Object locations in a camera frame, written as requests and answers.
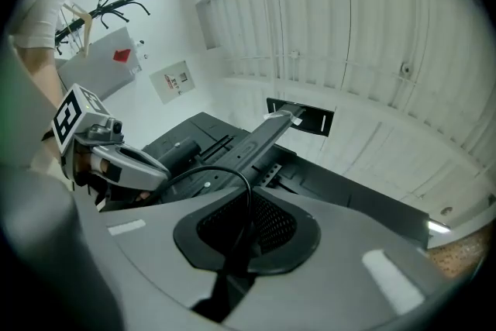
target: ceiling light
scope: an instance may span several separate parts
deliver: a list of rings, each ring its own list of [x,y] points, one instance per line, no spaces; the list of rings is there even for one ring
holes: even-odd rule
[[[441,222],[433,221],[432,219],[429,220],[428,226],[429,229],[434,230],[438,233],[448,233],[450,231],[450,227],[448,225],[445,225]]]

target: white wall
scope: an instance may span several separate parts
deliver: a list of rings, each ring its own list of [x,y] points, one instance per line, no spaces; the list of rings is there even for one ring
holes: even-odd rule
[[[478,0],[267,4],[196,0],[208,41],[229,58],[236,124],[258,125],[267,96],[335,110],[328,139],[290,130],[280,143],[452,227],[487,208],[496,46]]]
[[[91,11],[98,0],[71,0]],[[206,111],[215,115],[213,105],[222,62],[219,51],[206,52],[202,29],[194,0],[142,0],[151,16],[138,5],[128,5],[119,11],[130,19],[125,23],[116,16],[106,15],[107,30],[99,19],[93,22],[91,41],[96,41],[113,30],[127,26],[134,40],[144,40],[140,53],[149,55],[141,60],[142,71],[136,80],[105,100],[110,112],[124,123],[126,142],[143,147],[176,126],[186,118]],[[163,105],[150,82],[149,75],[163,67],[186,60],[196,89]]]

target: mesh vent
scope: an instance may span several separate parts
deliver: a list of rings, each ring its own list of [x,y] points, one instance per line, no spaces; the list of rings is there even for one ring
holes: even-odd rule
[[[296,231],[296,221],[277,205],[254,195],[253,222],[260,234],[258,244],[262,254],[286,244]]]
[[[286,244],[295,234],[295,218],[256,193],[253,194],[252,215],[262,254]],[[246,196],[243,194],[202,219],[196,230],[201,240],[226,255],[239,235],[245,217]]]

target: coat rack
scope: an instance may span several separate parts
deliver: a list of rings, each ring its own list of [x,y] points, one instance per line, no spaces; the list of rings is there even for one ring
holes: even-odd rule
[[[126,22],[129,22],[129,20],[124,16],[123,12],[118,11],[117,9],[125,6],[125,5],[138,5],[140,6],[147,15],[150,15],[150,12],[146,9],[144,5],[141,3],[137,2],[136,0],[117,0],[113,3],[107,4],[109,0],[105,0],[102,4],[102,0],[98,0],[98,4],[96,6],[96,9],[89,12],[88,14],[93,18],[100,17],[100,21],[102,22],[103,26],[108,29],[109,26],[103,21],[103,16],[105,14],[113,14],[114,16],[119,17],[120,19],[123,19]],[[62,43],[62,40],[64,40],[68,35],[71,34],[71,32],[76,32],[78,29],[80,29],[84,25],[84,20],[79,18],[71,22],[68,26],[66,26],[64,29],[56,31],[55,32],[55,46],[58,50],[59,45]]]

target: person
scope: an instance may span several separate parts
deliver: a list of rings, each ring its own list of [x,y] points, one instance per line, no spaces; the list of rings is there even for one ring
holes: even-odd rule
[[[60,9],[66,0],[21,0],[21,19],[12,24],[12,42],[27,71],[31,75],[36,86],[50,100],[53,105],[53,115],[62,102],[63,92],[60,78],[55,63],[55,33]],[[43,143],[51,155],[60,160],[57,143],[50,134],[47,134]],[[97,159],[99,164],[95,165],[95,158],[91,158],[89,150],[76,151],[76,172],[85,173],[92,169],[98,169],[103,174],[108,169],[108,161]],[[149,192],[142,192],[137,200],[145,199]]]

